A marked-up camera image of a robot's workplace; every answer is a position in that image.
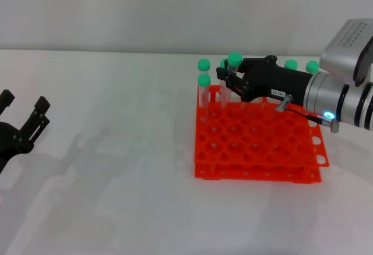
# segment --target white wall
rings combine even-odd
[[[319,54],[373,0],[0,0],[0,48]]]

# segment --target white table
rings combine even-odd
[[[0,51],[16,96],[0,120],[51,103],[32,153],[0,175],[0,254],[370,254],[373,132],[323,129],[322,183],[193,178],[201,57],[223,56]]]

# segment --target green test tube cap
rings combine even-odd
[[[198,85],[201,87],[207,87],[211,84],[211,77],[207,74],[200,75],[198,77]]]
[[[201,59],[198,61],[198,69],[201,72],[207,72],[211,67],[210,61],[207,59]]]
[[[225,67],[226,67],[226,59],[222,59],[222,60],[220,61],[220,67],[221,67],[221,68],[225,68]]]
[[[309,73],[317,73],[319,71],[319,63],[317,61],[309,61],[305,70]]]
[[[286,60],[285,62],[285,68],[291,69],[291,70],[297,70],[298,69],[298,62],[292,59]]]
[[[231,52],[228,56],[228,64],[234,67],[240,66],[242,63],[242,54],[239,52]]]

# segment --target blue led light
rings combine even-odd
[[[324,112],[324,116],[328,119],[334,119],[336,116],[329,111]]]

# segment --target sticker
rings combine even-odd
[[[285,92],[282,92],[282,91],[279,91],[279,90],[271,89],[270,92],[274,96],[279,96],[279,97],[283,97],[283,98],[285,98],[285,96],[286,96]]]

